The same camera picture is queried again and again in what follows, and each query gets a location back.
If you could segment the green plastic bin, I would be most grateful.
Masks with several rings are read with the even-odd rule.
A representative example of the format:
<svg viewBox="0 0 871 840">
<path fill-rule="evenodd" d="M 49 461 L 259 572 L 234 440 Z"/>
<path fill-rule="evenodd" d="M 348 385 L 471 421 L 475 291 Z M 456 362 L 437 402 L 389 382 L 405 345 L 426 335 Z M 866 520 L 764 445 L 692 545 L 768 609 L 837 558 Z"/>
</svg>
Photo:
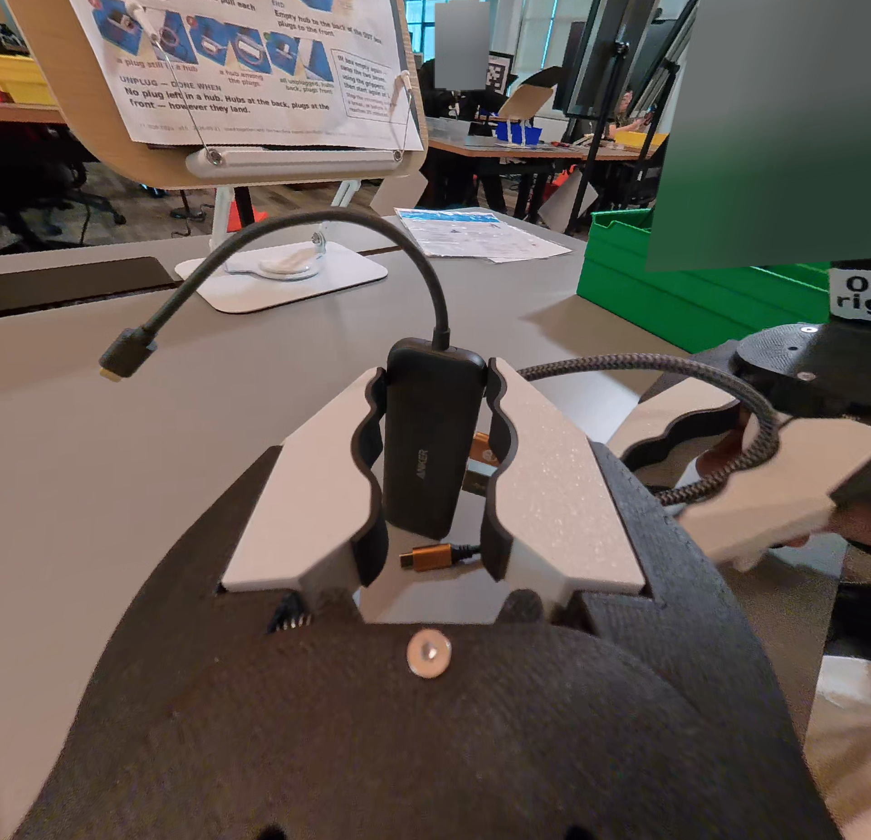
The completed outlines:
<svg viewBox="0 0 871 840">
<path fill-rule="evenodd" d="M 828 265 L 646 270 L 653 210 L 592 215 L 577 294 L 689 353 L 828 317 Z"/>
</svg>

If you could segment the black office chair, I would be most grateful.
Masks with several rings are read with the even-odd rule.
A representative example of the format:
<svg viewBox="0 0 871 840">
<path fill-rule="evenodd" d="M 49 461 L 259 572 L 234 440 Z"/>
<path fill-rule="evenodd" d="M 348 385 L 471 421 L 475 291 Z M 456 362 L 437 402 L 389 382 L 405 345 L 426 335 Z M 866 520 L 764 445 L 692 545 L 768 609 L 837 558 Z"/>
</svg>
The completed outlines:
<svg viewBox="0 0 871 840">
<path fill-rule="evenodd" d="M 86 177 L 82 164 L 68 164 L 51 153 L 38 150 L 35 144 L 26 147 L 2 142 L 1 224 L 16 237 L 2 247 L 2 254 L 83 247 L 93 211 L 109 214 L 117 226 L 126 225 L 126 216 L 108 199 L 82 190 Z M 51 212 L 64 210 L 74 203 L 85 208 L 85 220 L 76 241 L 44 239 L 24 218 L 28 210 Z"/>
</svg>

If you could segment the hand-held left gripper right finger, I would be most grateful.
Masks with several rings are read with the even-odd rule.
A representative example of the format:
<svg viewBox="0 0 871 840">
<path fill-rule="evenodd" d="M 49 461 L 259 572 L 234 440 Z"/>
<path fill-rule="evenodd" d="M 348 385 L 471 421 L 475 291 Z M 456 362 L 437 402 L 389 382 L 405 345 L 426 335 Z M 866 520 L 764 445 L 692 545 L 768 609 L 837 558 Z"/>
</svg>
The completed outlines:
<svg viewBox="0 0 871 840">
<path fill-rule="evenodd" d="M 497 466 L 480 555 L 491 578 L 546 609 L 576 592 L 640 595 L 646 578 L 587 435 L 500 357 L 486 401 Z"/>
</svg>

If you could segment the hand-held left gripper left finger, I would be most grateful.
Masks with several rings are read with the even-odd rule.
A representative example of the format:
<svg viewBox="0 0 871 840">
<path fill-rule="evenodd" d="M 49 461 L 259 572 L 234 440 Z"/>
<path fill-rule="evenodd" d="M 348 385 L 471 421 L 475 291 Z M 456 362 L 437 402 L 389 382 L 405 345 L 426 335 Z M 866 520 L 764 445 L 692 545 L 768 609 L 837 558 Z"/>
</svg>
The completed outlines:
<svg viewBox="0 0 871 840">
<path fill-rule="evenodd" d="M 220 584 L 313 601 L 371 586 L 388 554 L 382 488 L 385 371 L 371 368 L 287 436 Z"/>
</svg>

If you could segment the printed paper sheet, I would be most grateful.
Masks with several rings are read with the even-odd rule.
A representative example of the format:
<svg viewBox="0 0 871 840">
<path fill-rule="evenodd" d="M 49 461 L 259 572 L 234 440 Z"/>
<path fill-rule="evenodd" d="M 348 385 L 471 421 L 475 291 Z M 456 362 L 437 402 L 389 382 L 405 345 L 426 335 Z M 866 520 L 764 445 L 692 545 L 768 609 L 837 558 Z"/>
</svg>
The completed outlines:
<svg viewBox="0 0 871 840">
<path fill-rule="evenodd" d="M 397 209 L 428 258 L 481 258 L 494 264 L 554 258 L 572 249 L 502 221 L 489 210 Z"/>
</svg>

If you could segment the black USB hub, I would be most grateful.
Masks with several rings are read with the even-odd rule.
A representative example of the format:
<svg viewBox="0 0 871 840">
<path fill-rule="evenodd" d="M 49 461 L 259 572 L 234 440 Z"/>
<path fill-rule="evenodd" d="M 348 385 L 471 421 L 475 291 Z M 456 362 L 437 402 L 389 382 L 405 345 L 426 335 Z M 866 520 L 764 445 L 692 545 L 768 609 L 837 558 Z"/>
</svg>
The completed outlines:
<svg viewBox="0 0 871 840">
<path fill-rule="evenodd" d="M 382 218 L 348 207 L 296 211 L 245 226 L 211 249 L 145 323 L 121 332 L 99 359 L 104 377 L 132 377 L 156 349 L 156 337 L 220 268 L 263 236 L 302 225 L 343 223 L 374 231 L 401 249 L 427 287 L 435 324 L 430 341 L 396 342 L 386 366 L 386 518 L 395 526 L 442 539 L 453 521 L 487 384 L 484 359 L 450 342 L 450 314 L 430 258 L 408 234 Z"/>
</svg>

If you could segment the large black display panel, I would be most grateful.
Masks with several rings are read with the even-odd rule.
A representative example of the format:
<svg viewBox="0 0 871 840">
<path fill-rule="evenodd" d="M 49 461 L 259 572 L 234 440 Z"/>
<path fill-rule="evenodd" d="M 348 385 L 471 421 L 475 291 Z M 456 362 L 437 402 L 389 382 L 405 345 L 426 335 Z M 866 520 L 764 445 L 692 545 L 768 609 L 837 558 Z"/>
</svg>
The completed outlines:
<svg viewBox="0 0 871 840">
<path fill-rule="evenodd" d="M 654 103 L 689 41 L 700 0 L 688 0 L 678 16 L 655 18 L 660 0 L 592 0 L 582 35 L 566 49 L 567 68 L 557 107 L 570 118 L 594 121 L 611 116 L 606 90 L 615 104 L 632 93 L 628 113 L 640 116 Z"/>
</svg>

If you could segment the cardboard flap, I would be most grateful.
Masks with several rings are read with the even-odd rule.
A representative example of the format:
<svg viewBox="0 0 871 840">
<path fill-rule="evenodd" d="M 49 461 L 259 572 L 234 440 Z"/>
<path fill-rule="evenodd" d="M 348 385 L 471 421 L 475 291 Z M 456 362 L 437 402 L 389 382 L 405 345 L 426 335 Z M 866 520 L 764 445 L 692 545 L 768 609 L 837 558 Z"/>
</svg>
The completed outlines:
<svg viewBox="0 0 871 840">
<path fill-rule="evenodd" d="M 550 107 L 550 99 L 554 90 L 554 87 L 522 84 L 506 99 L 495 118 L 503 122 L 531 121 L 543 107 Z"/>
</svg>

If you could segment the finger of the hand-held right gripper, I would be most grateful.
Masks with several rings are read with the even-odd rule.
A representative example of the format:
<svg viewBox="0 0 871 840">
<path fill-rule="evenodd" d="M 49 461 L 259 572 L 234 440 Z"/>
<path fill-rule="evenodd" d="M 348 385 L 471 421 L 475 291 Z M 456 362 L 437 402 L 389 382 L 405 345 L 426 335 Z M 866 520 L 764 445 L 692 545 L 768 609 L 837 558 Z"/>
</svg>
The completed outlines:
<svg viewBox="0 0 871 840">
<path fill-rule="evenodd" d="M 819 532 L 869 543 L 870 427 L 790 420 L 771 460 L 688 505 L 680 525 L 711 562 L 748 570 L 768 549 Z"/>
<path fill-rule="evenodd" d="M 687 378 L 638 403 L 607 447 L 632 474 L 683 474 L 737 428 L 741 408 L 730 393 Z"/>
</svg>

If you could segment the instruction sheet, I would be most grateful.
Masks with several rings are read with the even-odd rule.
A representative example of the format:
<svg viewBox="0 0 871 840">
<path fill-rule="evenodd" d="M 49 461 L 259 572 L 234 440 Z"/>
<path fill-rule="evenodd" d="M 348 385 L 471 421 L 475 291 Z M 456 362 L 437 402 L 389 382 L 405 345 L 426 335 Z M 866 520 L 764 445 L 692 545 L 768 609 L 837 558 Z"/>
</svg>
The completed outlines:
<svg viewBox="0 0 871 840">
<path fill-rule="evenodd" d="M 69 0 L 128 137 L 421 151 L 397 0 Z"/>
</svg>

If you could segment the cardboard sheet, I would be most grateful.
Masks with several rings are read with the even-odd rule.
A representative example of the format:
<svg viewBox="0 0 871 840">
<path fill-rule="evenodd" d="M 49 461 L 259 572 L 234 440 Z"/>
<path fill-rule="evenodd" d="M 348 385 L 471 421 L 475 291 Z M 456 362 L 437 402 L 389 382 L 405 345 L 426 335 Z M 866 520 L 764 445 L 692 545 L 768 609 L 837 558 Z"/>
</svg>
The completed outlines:
<svg viewBox="0 0 871 840">
<path fill-rule="evenodd" d="M 548 230 L 564 233 L 570 226 L 581 181 L 582 170 L 573 169 L 542 204 L 539 218 Z"/>
</svg>

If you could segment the person's right hand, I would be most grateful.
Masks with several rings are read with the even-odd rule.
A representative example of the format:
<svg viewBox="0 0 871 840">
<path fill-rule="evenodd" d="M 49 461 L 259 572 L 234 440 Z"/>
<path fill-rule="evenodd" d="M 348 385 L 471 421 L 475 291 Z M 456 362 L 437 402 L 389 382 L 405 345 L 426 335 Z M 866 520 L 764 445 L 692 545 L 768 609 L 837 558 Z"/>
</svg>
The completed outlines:
<svg viewBox="0 0 871 840">
<path fill-rule="evenodd" d="M 702 478 L 707 477 L 720 471 L 740 456 L 744 450 L 744 433 L 743 427 L 734 429 L 700 454 L 695 460 L 697 474 Z"/>
</svg>

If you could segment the grey desk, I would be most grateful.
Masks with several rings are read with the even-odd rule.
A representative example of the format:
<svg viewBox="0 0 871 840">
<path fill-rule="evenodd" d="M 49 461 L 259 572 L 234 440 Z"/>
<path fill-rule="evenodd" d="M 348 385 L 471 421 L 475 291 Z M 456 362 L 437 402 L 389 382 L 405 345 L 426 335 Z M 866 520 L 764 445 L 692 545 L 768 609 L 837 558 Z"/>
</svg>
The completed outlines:
<svg viewBox="0 0 871 840">
<path fill-rule="evenodd" d="M 585 243 L 544 260 L 434 263 L 452 342 L 516 368 L 680 351 L 576 294 Z M 188 302 L 135 377 L 98 358 L 168 292 L 2 318 L 2 838 L 37 798 L 115 627 L 172 545 L 267 447 L 407 336 L 430 337 L 413 264 L 379 283 L 247 315 Z M 804 737 L 843 541 L 725 572 Z"/>
</svg>

